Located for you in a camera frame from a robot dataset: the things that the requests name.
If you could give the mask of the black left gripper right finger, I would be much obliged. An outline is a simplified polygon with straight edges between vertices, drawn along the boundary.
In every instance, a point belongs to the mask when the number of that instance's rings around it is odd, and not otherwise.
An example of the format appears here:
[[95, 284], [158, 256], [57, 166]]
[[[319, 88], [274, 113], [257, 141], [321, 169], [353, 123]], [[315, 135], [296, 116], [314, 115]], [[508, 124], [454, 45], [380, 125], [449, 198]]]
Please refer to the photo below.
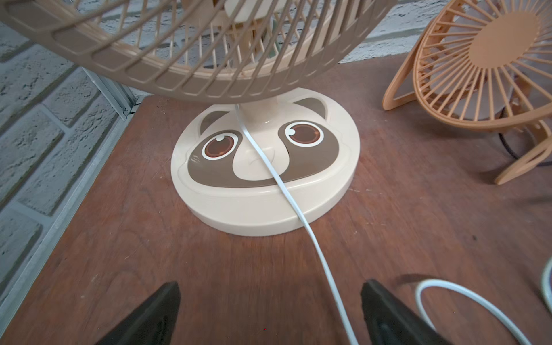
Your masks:
[[377, 280], [361, 291], [362, 310], [373, 344], [449, 344]]

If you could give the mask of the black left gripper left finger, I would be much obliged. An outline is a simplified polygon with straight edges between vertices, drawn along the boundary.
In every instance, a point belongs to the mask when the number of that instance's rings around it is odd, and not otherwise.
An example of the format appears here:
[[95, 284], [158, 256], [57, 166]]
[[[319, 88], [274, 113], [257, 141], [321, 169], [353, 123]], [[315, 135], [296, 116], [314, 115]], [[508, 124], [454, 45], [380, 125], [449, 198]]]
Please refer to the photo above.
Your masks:
[[96, 344], [170, 344], [180, 302], [178, 283], [167, 282]]

